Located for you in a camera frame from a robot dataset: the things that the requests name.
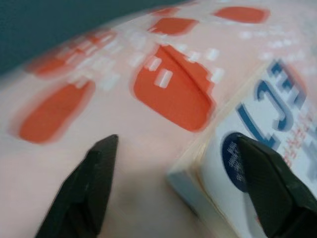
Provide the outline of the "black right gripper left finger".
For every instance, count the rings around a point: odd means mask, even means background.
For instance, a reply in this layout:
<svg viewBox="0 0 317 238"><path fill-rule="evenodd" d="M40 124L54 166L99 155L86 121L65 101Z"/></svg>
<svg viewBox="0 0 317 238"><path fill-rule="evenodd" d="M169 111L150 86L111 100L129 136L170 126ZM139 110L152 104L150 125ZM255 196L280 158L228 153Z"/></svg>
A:
<svg viewBox="0 0 317 238"><path fill-rule="evenodd" d="M62 183L36 233L38 238L96 238L109 200L117 134L98 142Z"/></svg>

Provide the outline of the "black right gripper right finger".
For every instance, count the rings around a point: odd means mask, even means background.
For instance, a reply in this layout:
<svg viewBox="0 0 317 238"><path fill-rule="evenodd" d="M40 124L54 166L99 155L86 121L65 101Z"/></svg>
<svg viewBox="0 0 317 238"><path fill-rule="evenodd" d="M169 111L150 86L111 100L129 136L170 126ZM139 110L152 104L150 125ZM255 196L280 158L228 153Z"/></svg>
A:
<svg viewBox="0 0 317 238"><path fill-rule="evenodd" d="M268 238L315 238L317 199L280 154L246 136L237 139L247 192Z"/></svg>

